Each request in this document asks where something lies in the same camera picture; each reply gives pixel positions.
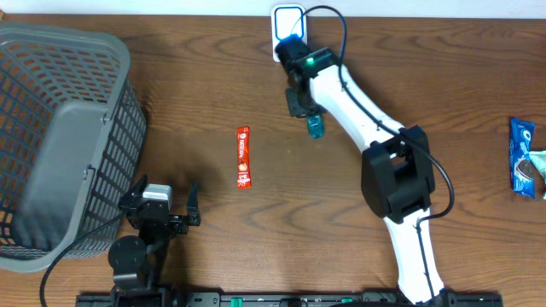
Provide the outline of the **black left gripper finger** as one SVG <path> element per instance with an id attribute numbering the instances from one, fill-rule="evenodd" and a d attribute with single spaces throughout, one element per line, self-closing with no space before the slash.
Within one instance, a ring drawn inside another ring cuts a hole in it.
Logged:
<path id="1" fill-rule="evenodd" d="M 126 193 L 126 200 L 134 200 L 142 197 L 145 188 L 148 186 L 148 176 L 143 175 Z"/>
<path id="2" fill-rule="evenodd" d="M 191 184 L 186 209 L 190 217 L 198 217 L 200 215 L 196 181 L 193 181 Z"/>

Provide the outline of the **blue mouthwash bottle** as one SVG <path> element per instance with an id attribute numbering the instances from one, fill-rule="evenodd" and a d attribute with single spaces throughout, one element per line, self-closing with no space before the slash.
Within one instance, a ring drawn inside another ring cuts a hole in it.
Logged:
<path id="1" fill-rule="evenodd" d="M 311 115 L 306 118 L 307 130 L 313 139 L 319 139 L 324 136 L 324 123 L 322 115 Z"/>

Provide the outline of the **red Nescafe coffee stick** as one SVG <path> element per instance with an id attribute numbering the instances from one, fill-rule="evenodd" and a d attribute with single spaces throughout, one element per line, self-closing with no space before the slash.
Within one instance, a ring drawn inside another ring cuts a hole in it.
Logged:
<path id="1" fill-rule="evenodd" d="M 250 160 L 249 160 L 249 137 L 248 126 L 238 128 L 237 136 L 237 188 L 251 188 Z"/>

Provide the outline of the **blue Oreo cookie pack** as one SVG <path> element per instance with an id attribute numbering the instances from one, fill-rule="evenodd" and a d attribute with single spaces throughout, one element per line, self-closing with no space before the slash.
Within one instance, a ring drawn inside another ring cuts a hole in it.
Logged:
<path id="1" fill-rule="evenodd" d="M 515 193 L 535 198 L 530 146 L 536 125 L 517 118 L 510 119 L 509 165 Z"/>

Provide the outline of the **green tissue pack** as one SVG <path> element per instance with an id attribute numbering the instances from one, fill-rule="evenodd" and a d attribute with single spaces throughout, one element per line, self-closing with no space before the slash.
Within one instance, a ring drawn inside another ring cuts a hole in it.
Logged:
<path id="1" fill-rule="evenodd" d="M 542 179 L 546 181 L 546 153 L 544 151 L 531 151 L 529 156 Z"/>

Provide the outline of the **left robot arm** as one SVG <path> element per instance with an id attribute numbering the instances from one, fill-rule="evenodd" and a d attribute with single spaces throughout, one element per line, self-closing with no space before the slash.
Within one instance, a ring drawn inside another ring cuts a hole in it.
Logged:
<path id="1" fill-rule="evenodd" d="M 171 187 L 141 179 L 119 200 L 119 209 L 137 235 L 117 239 L 107 259 L 113 269 L 113 306 L 184 306 L 186 298 L 160 283 L 169 245 L 201 222 L 197 183 L 190 186 L 186 213 L 171 213 Z"/>

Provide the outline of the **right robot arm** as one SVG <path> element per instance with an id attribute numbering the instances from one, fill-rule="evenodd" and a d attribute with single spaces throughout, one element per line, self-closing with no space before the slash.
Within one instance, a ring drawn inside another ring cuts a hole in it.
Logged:
<path id="1" fill-rule="evenodd" d="M 442 167 L 426 133 L 405 128 L 377 107 L 331 49 L 281 43 L 275 52 L 290 83 L 287 99 L 299 107 L 296 116 L 330 113 L 360 150 L 361 190 L 387 227 L 398 287 L 412 304 L 431 303 L 444 289 L 429 232 L 433 173 Z"/>

